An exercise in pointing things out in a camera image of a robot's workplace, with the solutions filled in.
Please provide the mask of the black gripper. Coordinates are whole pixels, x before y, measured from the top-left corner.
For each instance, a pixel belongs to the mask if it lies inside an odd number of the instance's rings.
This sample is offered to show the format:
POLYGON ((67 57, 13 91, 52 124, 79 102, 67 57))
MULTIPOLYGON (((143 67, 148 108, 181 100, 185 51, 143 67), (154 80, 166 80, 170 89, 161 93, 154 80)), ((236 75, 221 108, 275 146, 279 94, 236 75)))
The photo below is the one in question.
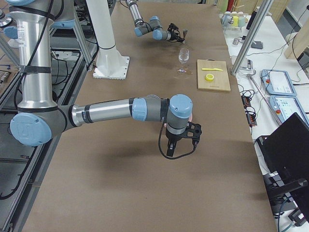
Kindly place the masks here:
POLYGON ((170 31, 170 42, 178 42, 179 41, 179 30, 178 29, 171 29, 170 31))
POLYGON ((181 134, 173 134, 169 131, 166 132, 166 137, 168 139, 168 149, 167 149, 167 156, 173 157, 174 154, 174 144, 177 143, 184 137, 184 132, 181 134))

